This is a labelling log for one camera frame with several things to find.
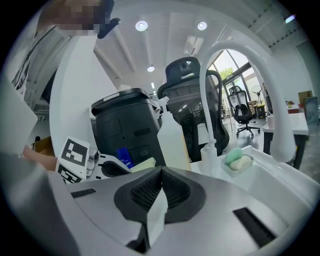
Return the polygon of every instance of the white curved arm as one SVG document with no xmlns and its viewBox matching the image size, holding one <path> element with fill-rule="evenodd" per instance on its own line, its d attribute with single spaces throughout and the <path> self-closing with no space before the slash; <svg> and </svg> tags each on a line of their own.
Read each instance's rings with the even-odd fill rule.
<svg viewBox="0 0 320 256">
<path fill-rule="evenodd" d="M 271 144 L 271 156 L 278 162 L 289 162 L 294 157 L 296 144 L 290 125 L 287 106 L 280 87 L 276 86 L 276 80 L 268 68 L 266 60 L 248 46 L 242 45 L 234 40 L 216 42 L 208 50 L 201 64 L 200 95 L 210 140 L 212 141 L 214 139 L 214 133 L 206 96 L 206 72 L 212 56 L 216 52 L 224 49 L 232 49 L 244 54 L 259 70 L 270 94 L 272 109 L 274 112 L 274 134 Z"/>
</svg>

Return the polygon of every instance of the white bottle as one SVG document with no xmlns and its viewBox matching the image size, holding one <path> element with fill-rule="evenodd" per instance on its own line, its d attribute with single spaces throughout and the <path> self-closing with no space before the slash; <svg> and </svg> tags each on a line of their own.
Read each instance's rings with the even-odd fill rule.
<svg viewBox="0 0 320 256">
<path fill-rule="evenodd" d="M 157 134 L 157 138 L 162 155 L 167 167 L 191 171 L 184 132 L 181 125 L 174 120 L 173 115 L 167 111 L 166 105 L 168 100 L 168 97 L 160 100 L 163 114 L 161 116 L 162 126 Z"/>
</svg>

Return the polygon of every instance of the black and white marker board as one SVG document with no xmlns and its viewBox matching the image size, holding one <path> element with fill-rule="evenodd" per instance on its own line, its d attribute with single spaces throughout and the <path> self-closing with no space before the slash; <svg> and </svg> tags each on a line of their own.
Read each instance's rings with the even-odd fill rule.
<svg viewBox="0 0 320 256">
<path fill-rule="evenodd" d="M 62 147 L 55 171 L 66 183 L 78 183 L 87 178 L 90 143 L 68 136 Z"/>
</svg>

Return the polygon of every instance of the black trash bin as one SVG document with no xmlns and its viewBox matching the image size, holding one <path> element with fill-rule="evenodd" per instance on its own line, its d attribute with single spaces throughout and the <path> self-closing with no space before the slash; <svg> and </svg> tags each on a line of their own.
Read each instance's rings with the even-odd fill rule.
<svg viewBox="0 0 320 256">
<path fill-rule="evenodd" d="M 159 122 L 152 100 L 139 88 L 123 90 L 92 106 L 95 139 L 101 153 L 117 157 L 117 149 L 127 147 L 134 165 L 153 157 L 165 166 L 157 134 Z"/>
</svg>

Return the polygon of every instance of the office chair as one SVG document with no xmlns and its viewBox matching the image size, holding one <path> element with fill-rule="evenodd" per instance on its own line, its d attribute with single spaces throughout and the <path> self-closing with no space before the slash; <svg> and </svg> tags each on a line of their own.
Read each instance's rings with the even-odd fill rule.
<svg viewBox="0 0 320 256">
<path fill-rule="evenodd" d="M 201 160 L 201 153 L 198 145 L 198 125 L 193 114 L 185 115 L 181 121 L 183 135 L 185 139 L 186 149 L 192 162 Z"/>
<path fill-rule="evenodd" d="M 167 109 L 182 126 L 189 157 L 193 162 L 200 161 L 205 143 L 199 145 L 198 125 L 207 125 L 200 96 L 200 63 L 195 57 L 181 58 L 169 64 L 165 74 L 166 83 L 158 89 L 158 98 L 169 97 Z M 222 124 L 221 77 L 218 72 L 207 70 L 205 81 L 215 147 L 220 156 L 229 143 L 229 134 Z"/>
<path fill-rule="evenodd" d="M 251 133 L 251 137 L 253 138 L 255 135 L 251 129 L 257 129 L 258 133 L 260 133 L 260 128 L 248 126 L 250 120 L 253 118 L 253 115 L 247 100 L 247 93 L 239 86 L 234 86 L 233 88 L 229 89 L 229 91 L 230 95 L 227 98 L 231 106 L 232 116 L 239 124 L 245 125 L 243 128 L 238 128 L 236 137 L 239 137 L 239 133 L 243 131 L 249 131 Z"/>
</svg>

